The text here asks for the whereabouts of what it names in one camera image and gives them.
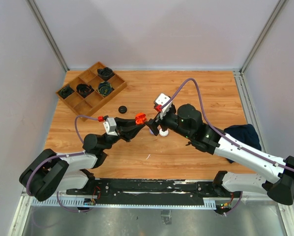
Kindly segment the white charging case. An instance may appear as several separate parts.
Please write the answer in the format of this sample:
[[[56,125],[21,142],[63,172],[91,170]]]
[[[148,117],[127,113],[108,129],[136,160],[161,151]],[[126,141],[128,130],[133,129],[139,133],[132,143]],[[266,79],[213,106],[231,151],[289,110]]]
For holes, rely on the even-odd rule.
[[[159,130],[159,135],[160,135],[161,137],[167,137],[168,134],[169,134],[169,131],[168,131],[168,130],[165,130],[165,131],[162,130],[162,129]]]

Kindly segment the orange charging case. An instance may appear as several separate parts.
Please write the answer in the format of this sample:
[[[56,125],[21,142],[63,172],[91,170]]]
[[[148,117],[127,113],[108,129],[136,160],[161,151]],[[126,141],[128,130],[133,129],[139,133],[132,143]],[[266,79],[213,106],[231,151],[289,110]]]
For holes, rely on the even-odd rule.
[[[135,123],[137,125],[143,125],[146,122],[146,114],[145,113],[138,113],[135,115]]]

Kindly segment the black charging case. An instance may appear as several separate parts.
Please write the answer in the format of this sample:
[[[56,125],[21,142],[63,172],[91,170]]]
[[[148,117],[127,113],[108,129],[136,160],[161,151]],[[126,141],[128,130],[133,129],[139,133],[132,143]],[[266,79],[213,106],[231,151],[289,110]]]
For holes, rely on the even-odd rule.
[[[121,113],[121,114],[125,114],[127,112],[127,107],[126,106],[120,106],[118,108],[118,112]]]

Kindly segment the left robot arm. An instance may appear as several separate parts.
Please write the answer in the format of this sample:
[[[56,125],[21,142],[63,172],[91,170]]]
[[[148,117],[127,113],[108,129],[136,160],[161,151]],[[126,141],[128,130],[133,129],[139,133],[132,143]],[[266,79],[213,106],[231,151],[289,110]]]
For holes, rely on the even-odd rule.
[[[56,153],[45,149],[21,173],[19,182],[29,196],[42,202],[56,192],[69,189],[79,189],[86,195],[92,193],[94,176],[88,170],[104,163],[108,156],[105,150],[119,140],[130,142],[145,126],[144,121],[108,116],[99,116],[96,121],[103,123],[105,133],[86,135],[82,139],[82,151]]]

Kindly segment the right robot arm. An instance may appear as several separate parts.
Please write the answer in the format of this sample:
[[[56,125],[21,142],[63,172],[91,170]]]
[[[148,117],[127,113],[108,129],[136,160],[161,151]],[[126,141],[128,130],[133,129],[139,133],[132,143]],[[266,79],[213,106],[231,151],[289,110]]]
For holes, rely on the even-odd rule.
[[[254,171],[254,174],[219,171],[212,183],[215,195],[223,197],[229,192],[254,192],[265,194],[280,204],[293,204],[294,157],[284,159],[269,155],[222,130],[211,128],[203,123],[201,112],[190,104],[159,112],[146,125],[154,135],[159,134],[158,127],[170,129],[187,138],[195,149],[224,157]]]

